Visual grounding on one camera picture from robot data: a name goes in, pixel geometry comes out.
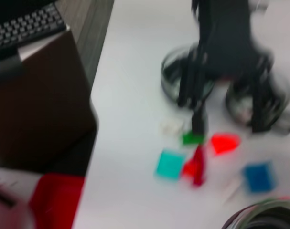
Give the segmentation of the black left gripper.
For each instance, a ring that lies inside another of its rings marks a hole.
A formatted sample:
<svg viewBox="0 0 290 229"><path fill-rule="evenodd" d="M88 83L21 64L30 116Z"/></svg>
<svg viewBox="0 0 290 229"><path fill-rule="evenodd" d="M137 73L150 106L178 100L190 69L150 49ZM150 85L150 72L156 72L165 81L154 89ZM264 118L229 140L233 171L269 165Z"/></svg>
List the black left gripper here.
<svg viewBox="0 0 290 229"><path fill-rule="evenodd" d="M210 79L272 68L272 53L252 38L247 0L193 0L192 11L199 21L199 52L206 57L202 68Z"/></svg>

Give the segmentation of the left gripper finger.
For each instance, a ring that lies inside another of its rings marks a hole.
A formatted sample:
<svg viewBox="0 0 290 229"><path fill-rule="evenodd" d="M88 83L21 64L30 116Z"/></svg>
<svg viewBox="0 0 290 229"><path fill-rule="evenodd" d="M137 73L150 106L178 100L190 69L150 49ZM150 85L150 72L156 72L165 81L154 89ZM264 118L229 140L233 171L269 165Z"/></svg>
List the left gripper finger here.
<svg viewBox="0 0 290 229"><path fill-rule="evenodd" d="M286 108L286 92L275 82L273 63L264 54L252 75L232 82L232 118L252 133L270 131Z"/></svg>
<svg viewBox="0 0 290 229"><path fill-rule="evenodd" d="M192 109L191 131L196 137L205 137L206 114L204 93L206 76L205 60L202 51L197 47L190 48L185 68L181 75L178 105L188 105Z"/></svg>

